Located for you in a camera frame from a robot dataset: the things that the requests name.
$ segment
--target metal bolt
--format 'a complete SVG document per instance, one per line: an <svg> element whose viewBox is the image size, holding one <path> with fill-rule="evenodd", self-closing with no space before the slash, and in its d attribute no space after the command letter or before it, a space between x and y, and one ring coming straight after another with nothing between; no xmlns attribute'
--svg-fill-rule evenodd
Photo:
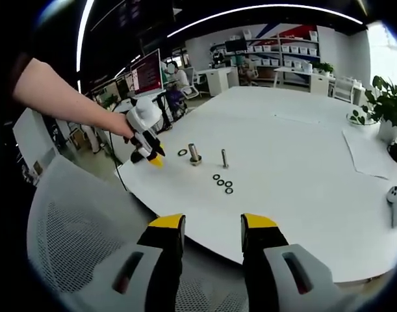
<svg viewBox="0 0 397 312"><path fill-rule="evenodd" d="M190 153L191 153L190 163L193 166L197 166L197 165L201 164L201 156L198 155L197 148L196 148L195 144L193 144L193 143L188 144L188 149L190 150Z"/></svg>
<svg viewBox="0 0 397 312"><path fill-rule="evenodd" d="M222 157L223 157L223 168L228 169L229 164L227 163L227 155L225 154L225 149L222 149Z"/></svg>

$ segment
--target hand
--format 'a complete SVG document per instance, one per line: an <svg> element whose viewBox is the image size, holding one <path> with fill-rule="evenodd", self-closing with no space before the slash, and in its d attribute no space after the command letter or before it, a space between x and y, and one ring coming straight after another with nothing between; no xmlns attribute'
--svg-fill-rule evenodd
<svg viewBox="0 0 397 312"><path fill-rule="evenodd" d="M126 116L118 112L110 112L108 116L108 129L115 135L120 135L125 138L132 138L133 132L126 121Z"/></svg>

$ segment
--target computer monitor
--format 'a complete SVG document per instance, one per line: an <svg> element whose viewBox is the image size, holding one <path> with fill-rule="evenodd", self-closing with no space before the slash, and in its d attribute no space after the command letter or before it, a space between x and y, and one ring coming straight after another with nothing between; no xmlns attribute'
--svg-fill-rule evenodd
<svg viewBox="0 0 397 312"><path fill-rule="evenodd" d="M145 96L163 90L159 49L131 65L134 93Z"/></svg>
<svg viewBox="0 0 397 312"><path fill-rule="evenodd" d="M245 39L226 41L224 44L227 52L245 51L248 49Z"/></svg>

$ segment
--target ceiling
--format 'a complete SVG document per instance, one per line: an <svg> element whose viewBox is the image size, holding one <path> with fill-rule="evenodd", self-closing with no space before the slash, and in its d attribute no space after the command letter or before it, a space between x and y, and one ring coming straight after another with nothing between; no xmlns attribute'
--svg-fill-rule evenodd
<svg viewBox="0 0 397 312"><path fill-rule="evenodd" d="M76 73L77 35L85 2L85 0L72 1L49 21L44 31L40 31L37 40L37 55L48 61L73 86L77 87L76 82L80 79L83 92L112 79L137 55L143 55L143 52L147 53L157 47L164 51L171 50L182 45L185 40L214 31L259 23L323 25L348 35L365 29L364 25L346 18L316 10L255 8L204 21L167 38L168 34L185 25L226 10L267 3L300 5L301 1L94 0L84 34L81 70ZM367 16L365 12L369 8L365 5L365 11L359 2L360 0L305 0L303 4L327 8L363 21L365 24L370 23L375 18ZM139 15L140 21L137 23L128 18L128 3L129 6L131 3L143 4ZM180 8L182 11L174 17L172 7Z"/></svg>

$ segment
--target washer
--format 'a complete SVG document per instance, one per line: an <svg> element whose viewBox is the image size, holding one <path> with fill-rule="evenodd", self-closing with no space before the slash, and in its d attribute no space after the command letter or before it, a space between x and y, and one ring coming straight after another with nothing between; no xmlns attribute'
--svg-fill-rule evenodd
<svg viewBox="0 0 397 312"><path fill-rule="evenodd" d="M188 153L188 151L186 149L182 149L181 151L178 152L178 156L184 156Z"/></svg>

